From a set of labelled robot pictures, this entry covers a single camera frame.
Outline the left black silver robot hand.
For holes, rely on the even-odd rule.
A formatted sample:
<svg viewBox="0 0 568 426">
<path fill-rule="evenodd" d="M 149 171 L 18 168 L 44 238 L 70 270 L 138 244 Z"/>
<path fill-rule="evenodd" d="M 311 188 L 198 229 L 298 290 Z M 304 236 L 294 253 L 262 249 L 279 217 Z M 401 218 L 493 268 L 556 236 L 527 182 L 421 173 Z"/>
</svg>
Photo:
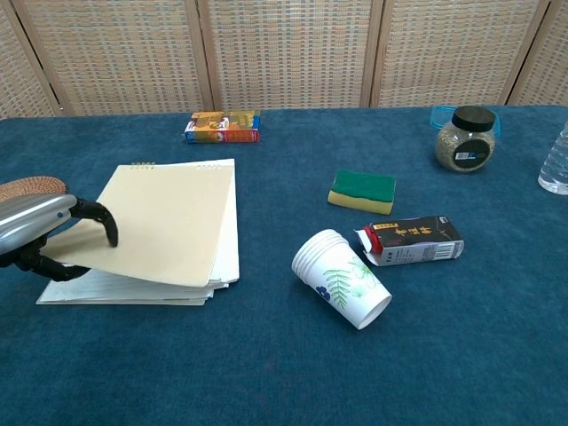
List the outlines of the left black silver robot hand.
<svg viewBox="0 0 568 426">
<path fill-rule="evenodd" d="M 106 238 L 116 247 L 119 233 L 111 212 L 96 201 L 67 193 L 17 196 L 1 203 L 1 266 L 16 265 L 55 281 L 69 281 L 90 269 L 65 266 L 41 254 L 48 234 L 70 218 L 91 219 L 105 227 Z"/>
</svg>

